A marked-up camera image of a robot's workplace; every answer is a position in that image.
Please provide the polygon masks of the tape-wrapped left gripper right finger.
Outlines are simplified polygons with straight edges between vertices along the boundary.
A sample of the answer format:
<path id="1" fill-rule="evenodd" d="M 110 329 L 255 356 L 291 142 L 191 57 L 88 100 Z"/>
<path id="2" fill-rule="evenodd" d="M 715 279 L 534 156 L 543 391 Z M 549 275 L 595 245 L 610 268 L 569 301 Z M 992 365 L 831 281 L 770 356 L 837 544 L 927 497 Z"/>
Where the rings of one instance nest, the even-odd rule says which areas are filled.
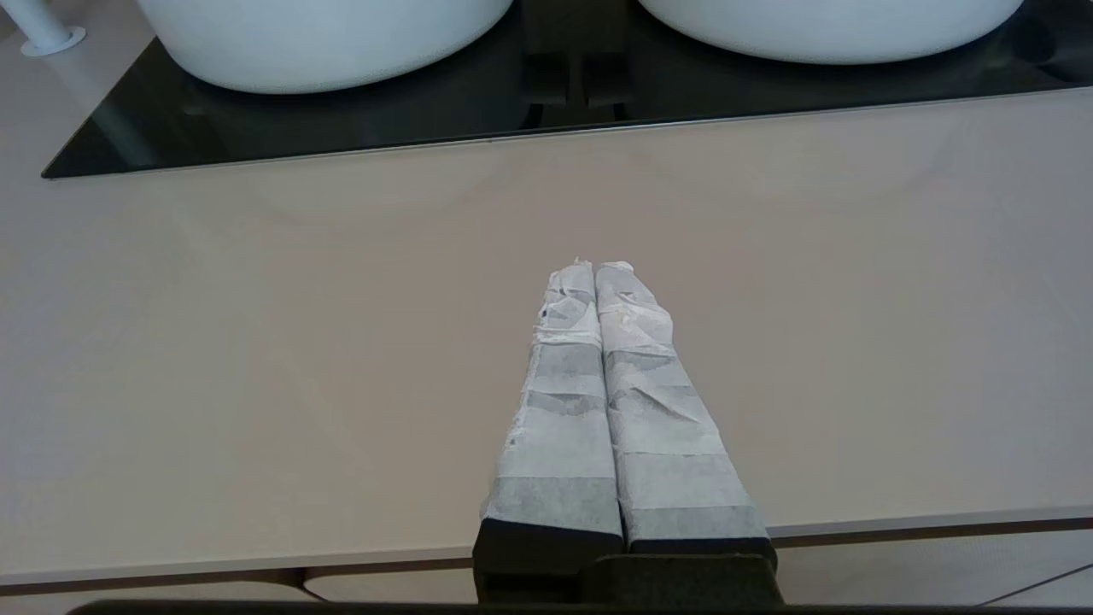
<path id="1" fill-rule="evenodd" d="M 670 314 L 627 262 L 599 268 L 596 292 L 628 552 L 776 560 L 768 528 L 675 351 Z"/>

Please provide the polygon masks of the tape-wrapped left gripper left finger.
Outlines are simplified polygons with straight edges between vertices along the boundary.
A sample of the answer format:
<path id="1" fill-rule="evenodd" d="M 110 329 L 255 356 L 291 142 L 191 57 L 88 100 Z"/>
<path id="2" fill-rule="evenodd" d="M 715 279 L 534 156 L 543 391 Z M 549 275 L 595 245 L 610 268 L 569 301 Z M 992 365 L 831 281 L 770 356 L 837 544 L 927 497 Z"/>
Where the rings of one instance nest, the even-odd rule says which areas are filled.
<path id="1" fill-rule="evenodd" d="M 577 599 L 624 549 L 593 267 L 552 273 L 475 535 L 481 599 Z"/>

